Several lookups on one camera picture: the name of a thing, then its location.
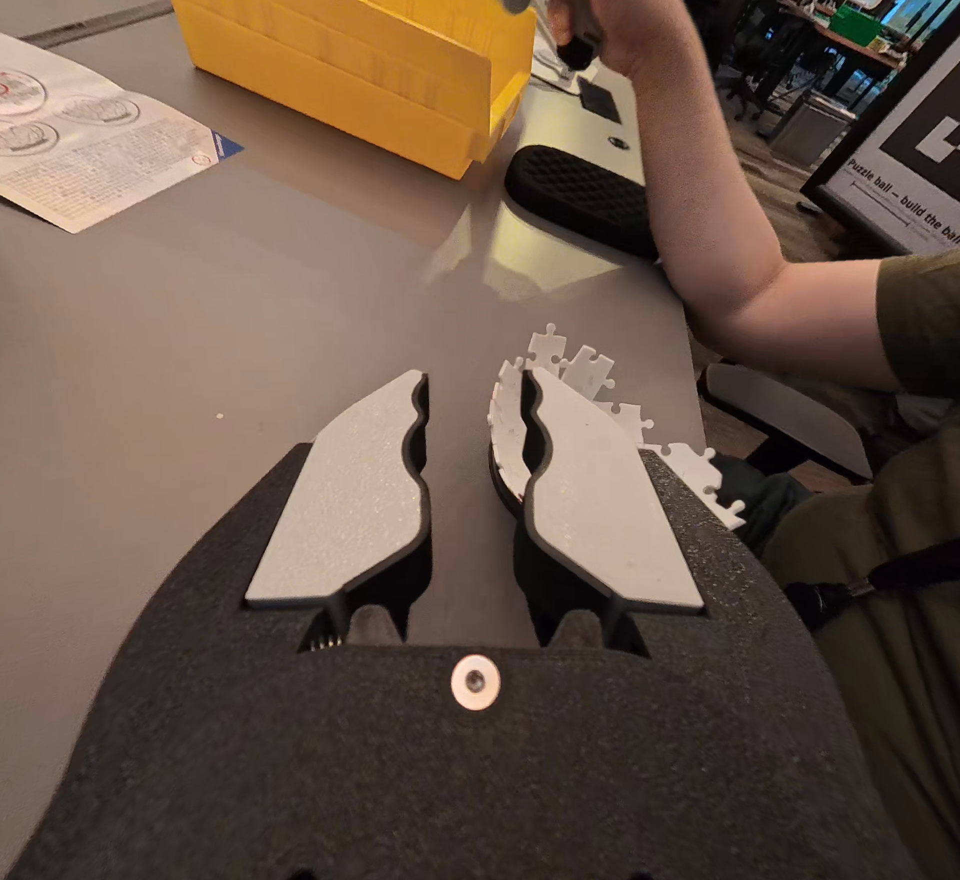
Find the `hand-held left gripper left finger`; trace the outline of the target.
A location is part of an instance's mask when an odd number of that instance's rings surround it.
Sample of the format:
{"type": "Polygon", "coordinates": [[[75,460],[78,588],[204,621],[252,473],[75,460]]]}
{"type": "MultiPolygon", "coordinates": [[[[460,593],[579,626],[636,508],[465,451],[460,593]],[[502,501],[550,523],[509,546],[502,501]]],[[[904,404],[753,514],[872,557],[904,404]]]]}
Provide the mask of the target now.
{"type": "Polygon", "coordinates": [[[318,432],[246,589],[250,607],[328,607],[427,544],[428,419],[428,375],[408,370],[318,432]]]}

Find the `yellow plastic bin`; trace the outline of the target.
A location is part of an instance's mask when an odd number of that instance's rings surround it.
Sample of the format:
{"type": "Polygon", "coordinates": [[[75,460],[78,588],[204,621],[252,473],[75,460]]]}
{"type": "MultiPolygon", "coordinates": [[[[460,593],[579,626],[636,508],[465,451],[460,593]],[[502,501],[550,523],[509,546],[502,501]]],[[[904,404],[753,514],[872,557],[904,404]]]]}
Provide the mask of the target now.
{"type": "Polygon", "coordinates": [[[537,19],[498,0],[171,0],[195,67],[461,179],[509,129],[537,19]]]}

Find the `person's right forearm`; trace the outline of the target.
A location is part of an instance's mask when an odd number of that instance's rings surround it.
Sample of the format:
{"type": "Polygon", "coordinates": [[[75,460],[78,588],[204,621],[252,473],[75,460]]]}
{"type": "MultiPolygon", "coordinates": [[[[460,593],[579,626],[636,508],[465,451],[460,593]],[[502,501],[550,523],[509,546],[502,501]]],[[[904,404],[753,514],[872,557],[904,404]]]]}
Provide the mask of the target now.
{"type": "Polygon", "coordinates": [[[878,321],[880,262],[785,258],[697,37],[628,65],[654,241],[697,341],[755,370],[901,390],[878,321]]]}

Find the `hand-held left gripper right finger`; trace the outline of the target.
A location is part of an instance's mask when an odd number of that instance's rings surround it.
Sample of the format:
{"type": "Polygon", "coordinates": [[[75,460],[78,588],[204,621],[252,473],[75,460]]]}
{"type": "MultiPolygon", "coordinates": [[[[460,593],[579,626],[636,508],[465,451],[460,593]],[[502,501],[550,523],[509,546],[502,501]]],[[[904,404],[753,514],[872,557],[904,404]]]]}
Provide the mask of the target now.
{"type": "Polygon", "coordinates": [[[701,613],[687,559],[625,430],[546,370],[524,371],[523,386],[544,447],[523,500],[534,544],[625,610],[701,613]]]}

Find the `white half puzzle ball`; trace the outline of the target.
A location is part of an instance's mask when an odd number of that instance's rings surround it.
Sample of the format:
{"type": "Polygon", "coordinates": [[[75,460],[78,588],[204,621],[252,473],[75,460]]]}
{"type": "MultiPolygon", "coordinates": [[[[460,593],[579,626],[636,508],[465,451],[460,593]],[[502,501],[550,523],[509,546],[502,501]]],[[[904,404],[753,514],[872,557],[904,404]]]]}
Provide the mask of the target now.
{"type": "Polygon", "coordinates": [[[521,410],[522,374],[541,369],[605,412],[639,451],[659,457],[727,530],[741,527],[744,521],[738,513],[743,510],[743,503],[735,502],[730,510],[717,501],[722,476],[712,463],[715,451],[707,448],[699,454],[681,442],[646,443],[644,433],[654,426],[654,421],[643,417],[642,407],[596,399],[600,390],[611,390],[616,384],[610,376],[614,360],[587,345],[567,359],[566,347],[567,338],[557,333],[553,323],[548,323],[545,332],[532,334],[526,357],[503,362],[494,383],[486,415],[488,463],[494,487],[507,510],[514,516],[522,514],[524,493],[532,475],[523,457],[527,426],[521,410]]]}

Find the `white printed sign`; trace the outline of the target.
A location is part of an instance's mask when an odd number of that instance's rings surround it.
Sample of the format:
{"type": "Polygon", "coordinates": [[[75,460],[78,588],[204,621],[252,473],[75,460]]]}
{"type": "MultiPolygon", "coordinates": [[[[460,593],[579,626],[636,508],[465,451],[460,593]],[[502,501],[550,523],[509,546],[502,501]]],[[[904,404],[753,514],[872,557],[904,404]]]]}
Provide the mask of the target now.
{"type": "Polygon", "coordinates": [[[801,193],[903,253],[959,244],[959,39],[922,49],[865,110],[801,193]]]}

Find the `white instruction leaflet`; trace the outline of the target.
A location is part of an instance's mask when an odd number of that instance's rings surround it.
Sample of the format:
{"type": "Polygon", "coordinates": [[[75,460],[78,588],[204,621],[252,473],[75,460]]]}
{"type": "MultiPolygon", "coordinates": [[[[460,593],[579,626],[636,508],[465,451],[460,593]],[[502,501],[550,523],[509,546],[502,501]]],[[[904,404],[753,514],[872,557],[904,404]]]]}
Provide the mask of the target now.
{"type": "Polygon", "coordinates": [[[1,35],[1,196],[71,234],[239,154],[171,106],[1,35]]]}

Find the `dark blue trousers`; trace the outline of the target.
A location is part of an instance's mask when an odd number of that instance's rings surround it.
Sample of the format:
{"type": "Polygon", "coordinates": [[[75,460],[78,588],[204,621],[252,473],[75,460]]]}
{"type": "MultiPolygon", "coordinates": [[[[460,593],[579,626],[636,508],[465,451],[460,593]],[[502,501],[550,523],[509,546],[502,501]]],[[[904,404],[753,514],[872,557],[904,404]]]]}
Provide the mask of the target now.
{"type": "Polygon", "coordinates": [[[813,492],[790,473],[765,475],[745,460],[717,453],[712,458],[722,483],[716,492],[719,505],[730,510],[743,503],[737,516],[744,524],[736,530],[741,542],[755,557],[762,554],[786,515],[808,501],[813,492]]]}

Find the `dark desk socket plate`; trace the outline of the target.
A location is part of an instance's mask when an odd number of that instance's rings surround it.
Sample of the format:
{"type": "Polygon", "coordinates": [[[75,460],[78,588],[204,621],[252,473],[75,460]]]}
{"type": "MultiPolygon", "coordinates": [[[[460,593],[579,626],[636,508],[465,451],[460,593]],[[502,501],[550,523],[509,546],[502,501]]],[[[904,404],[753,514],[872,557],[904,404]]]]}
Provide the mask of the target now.
{"type": "Polygon", "coordinates": [[[617,102],[605,87],[579,78],[578,96],[583,109],[616,124],[622,123],[617,102]]]}

